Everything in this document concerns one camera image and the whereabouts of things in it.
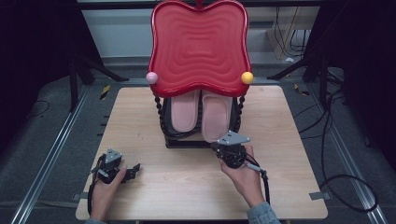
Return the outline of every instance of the black stand leg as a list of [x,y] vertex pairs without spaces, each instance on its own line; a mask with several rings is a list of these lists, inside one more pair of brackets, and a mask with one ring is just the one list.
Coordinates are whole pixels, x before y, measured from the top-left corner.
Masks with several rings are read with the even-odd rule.
[[110,71],[107,70],[105,67],[103,67],[103,66],[101,66],[101,65],[99,65],[99,64],[97,64],[97,63],[94,63],[93,61],[89,60],[89,59],[86,58],[86,57],[79,56],[79,59],[80,59],[83,63],[87,64],[89,67],[92,67],[92,68],[98,70],[99,72],[105,74],[105,75],[108,76],[108,77],[111,77],[112,79],[114,79],[114,80],[116,80],[116,81],[128,81],[128,80],[129,80],[129,78],[120,77],[120,76],[118,76],[118,75],[116,75],[116,74],[110,72]]
[[69,64],[69,75],[70,75],[70,93],[71,93],[71,105],[70,112],[73,111],[78,102],[78,84],[77,84],[77,73],[75,70],[74,60],[70,60]]

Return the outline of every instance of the wrist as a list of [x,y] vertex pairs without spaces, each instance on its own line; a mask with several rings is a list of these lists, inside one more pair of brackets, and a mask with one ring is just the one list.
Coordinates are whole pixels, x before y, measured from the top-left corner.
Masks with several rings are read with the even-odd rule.
[[245,201],[250,208],[265,202],[262,193],[248,195],[247,197],[245,197]]

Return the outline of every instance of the wooden tabletop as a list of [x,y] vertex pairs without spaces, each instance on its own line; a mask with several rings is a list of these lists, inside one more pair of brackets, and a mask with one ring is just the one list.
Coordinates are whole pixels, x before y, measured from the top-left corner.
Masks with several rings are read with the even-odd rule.
[[[318,183],[282,89],[251,86],[244,105],[239,133],[251,138],[254,157],[267,171],[278,218],[325,218],[323,200],[309,196]],[[109,147],[123,154],[121,166],[141,163],[136,179],[121,184],[109,219],[247,219],[248,205],[212,149],[166,148],[150,88],[120,90],[92,167]],[[92,181],[87,177],[84,191]],[[89,217],[85,199],[76,216]]]

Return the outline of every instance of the pink ball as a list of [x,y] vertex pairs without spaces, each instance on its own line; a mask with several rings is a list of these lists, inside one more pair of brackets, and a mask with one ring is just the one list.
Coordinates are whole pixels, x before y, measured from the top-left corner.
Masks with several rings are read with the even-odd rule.
[[149,72],[146,75],[146,80],[148,81],[148,84],[155,84],[158,81],[158,75],[154,72]]

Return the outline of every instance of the metal bracket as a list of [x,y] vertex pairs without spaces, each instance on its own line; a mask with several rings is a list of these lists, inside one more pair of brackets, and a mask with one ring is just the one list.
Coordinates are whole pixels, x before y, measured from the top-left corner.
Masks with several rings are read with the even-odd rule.
[[246,142],[250,142],[249,137],[246,137],[239,133],[235,133],[233,131],[228,131],[228,133],[224,134],[221,138],[218,139],[218,144],[224,146],[232,146]]

